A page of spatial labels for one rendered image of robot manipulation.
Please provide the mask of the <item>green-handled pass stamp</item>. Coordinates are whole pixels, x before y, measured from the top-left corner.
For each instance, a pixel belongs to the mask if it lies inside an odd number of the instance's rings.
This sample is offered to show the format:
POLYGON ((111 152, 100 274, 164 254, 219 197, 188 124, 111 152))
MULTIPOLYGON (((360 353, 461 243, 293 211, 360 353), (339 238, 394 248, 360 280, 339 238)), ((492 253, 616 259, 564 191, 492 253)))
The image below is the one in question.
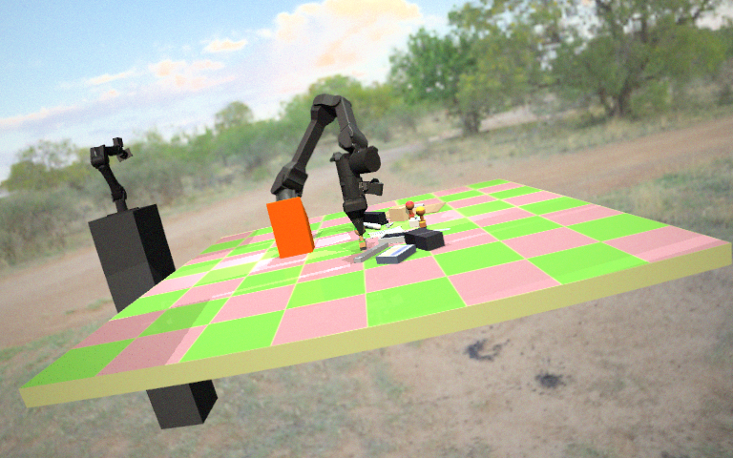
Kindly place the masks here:
POLYGON ((364 237, 363 237, 363 234, 364 234, 364 233, 360 234, 360 233, 358 232, 358 230, 356 229, 356 227, 354 228, 354 232, 355 232, 355 234, 356 234, 356 235, 358 235, 358 236, 359 236, 359 246, 360 246, 360 250, 361 250, 361 251, 362 251, 362 250, 366 250, 366 249, 367 249, 367 244, 366 244, 366 239, 364 239, 364 237))

